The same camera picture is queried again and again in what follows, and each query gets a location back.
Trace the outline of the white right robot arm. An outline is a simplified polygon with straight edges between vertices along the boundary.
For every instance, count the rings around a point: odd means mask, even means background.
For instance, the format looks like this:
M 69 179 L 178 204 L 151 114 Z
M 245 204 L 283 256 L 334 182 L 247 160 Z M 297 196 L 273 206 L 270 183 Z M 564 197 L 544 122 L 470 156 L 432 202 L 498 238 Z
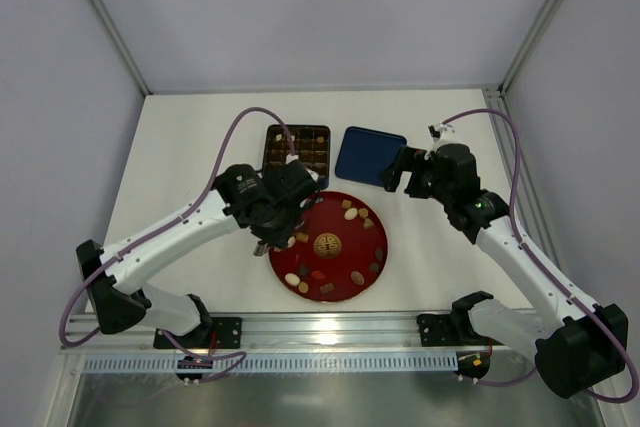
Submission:
M 527 358 L 562 398 L 623 370 L 637 373 L 626 351 L 626 314 L 615 304 L 599 305 L 528 243 L 508 204 L 482 188 L 467 146 L 408 148 L 400 157 L 411 174 L 406 194 L 439 202 L 451 226 L 499 265 L 534 310 L 521 314 L 484 292 L 470 294 L 455 307 L 468 320 L 464 332 L 489 337 Z

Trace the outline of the blue chocolate tin box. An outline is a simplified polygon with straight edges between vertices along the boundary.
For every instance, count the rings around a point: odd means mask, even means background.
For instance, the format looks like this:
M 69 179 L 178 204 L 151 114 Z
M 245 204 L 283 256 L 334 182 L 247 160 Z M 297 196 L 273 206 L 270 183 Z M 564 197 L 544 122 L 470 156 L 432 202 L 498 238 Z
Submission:
M 331 130 L 326 125 L 292 124 L 287 128 L 294 143 L 295 152 L 303 165 L 319 176 L 321 190 L 329 187 L 331 165 Z M 283 140 L 277 142 L 275 136 L 282 134 Z M 286 163 L 290 153 L 289 143 L 284 129 L 272 124 L 266 130 L 262 171 L 277 171 Z

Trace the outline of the metal serving tongs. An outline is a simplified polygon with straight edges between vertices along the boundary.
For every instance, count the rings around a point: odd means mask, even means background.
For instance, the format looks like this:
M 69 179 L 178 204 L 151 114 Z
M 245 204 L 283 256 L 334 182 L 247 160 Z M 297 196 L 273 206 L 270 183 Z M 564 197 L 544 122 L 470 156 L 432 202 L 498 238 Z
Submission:
M 272 246 L 269 243 L 265 241 L 258 241 L 255 249 L 253 250 L 253 255 L 255 257 L 262 257 L 266 255 L 271 250 L 271 248 Z

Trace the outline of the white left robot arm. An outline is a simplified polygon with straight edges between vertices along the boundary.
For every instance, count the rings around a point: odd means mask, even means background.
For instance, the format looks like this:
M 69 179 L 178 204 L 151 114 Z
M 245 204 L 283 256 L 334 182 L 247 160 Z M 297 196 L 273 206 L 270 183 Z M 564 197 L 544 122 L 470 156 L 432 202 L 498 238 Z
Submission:
M 206 345 L 214 322 L 203 301 L 155 288 L 149 280 L 201 245 L 241 229 L 256 238 L 259 252 L 286 249 L 319 192 L 317 173 L 295 156 L 267 173 L 234 164 L 214 175 L 186 207 L 139 237 L 108 246 L 93 240 L 80 244 L 76 257 L 98 333 L 114 335 L 143 325 L 183 347 Z

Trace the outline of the blue tin lid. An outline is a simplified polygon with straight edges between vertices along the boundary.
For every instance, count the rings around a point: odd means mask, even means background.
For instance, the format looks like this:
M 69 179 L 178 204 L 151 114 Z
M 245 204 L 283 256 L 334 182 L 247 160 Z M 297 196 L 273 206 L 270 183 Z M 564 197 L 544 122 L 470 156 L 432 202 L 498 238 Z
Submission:
M 383 187 L 383 171 L 392 164 L 400 147 L 406 144 L 407 139 L 398 134 L 350 126 L 343 136 L 335 164 L 335 176 Z

